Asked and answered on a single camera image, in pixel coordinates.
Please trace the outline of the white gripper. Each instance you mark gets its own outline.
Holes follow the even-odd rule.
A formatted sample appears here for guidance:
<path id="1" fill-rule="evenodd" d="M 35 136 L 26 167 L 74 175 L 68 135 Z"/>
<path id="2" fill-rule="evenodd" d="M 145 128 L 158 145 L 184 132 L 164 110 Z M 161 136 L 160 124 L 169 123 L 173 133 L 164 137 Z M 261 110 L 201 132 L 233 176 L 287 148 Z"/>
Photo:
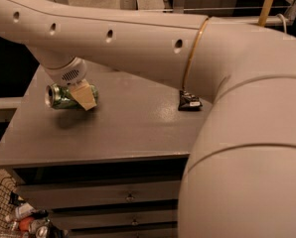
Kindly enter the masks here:
<path id="1" fill-rule="evenodd" d="M 85 61 L 74 58 L 69 64 L 60 68 L 46 68 L 45 72 L 59 86 L 69 86 L 73 99 L 84 109 L 96 106 L 91 86 L 85 79 L 87 68 Z"/>

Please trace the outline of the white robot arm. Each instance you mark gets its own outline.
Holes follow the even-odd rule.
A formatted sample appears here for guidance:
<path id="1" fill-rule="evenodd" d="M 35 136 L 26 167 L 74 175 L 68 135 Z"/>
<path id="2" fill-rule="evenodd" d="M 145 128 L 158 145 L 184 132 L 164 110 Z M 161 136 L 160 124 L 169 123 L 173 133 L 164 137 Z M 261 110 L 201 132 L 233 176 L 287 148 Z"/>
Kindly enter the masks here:
<path id="1" fill-rule="evenodd" d="M 180 238 L 296 238 L 296 38 L 202 15 L 0 0 L 0 37 L 53 79 L 77 59 L 212 104 L 179 195 Z"/>

